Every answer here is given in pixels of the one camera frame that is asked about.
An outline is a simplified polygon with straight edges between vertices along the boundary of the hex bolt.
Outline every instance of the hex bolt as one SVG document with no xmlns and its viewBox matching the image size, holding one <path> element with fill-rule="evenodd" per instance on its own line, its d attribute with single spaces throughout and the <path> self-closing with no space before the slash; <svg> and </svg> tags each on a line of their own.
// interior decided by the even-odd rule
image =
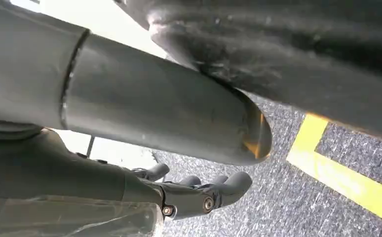
<svg viewBox="0 0 382 237">
<path fill-rule="evenodd" d="M 170 216 L 174 212 L 174 208 L 172 206 L 165 206 L 162 212 L 165 216 Z"/>
<path fill-rule="evenodd" d="M 204 211 L 207 213 L 210 212 L 213 209 L 213 206 L 214 206 L 213 198 L 212 197 L 206 197 L 204 199 L 204 205 L 203 205 Z"/>
</svg>

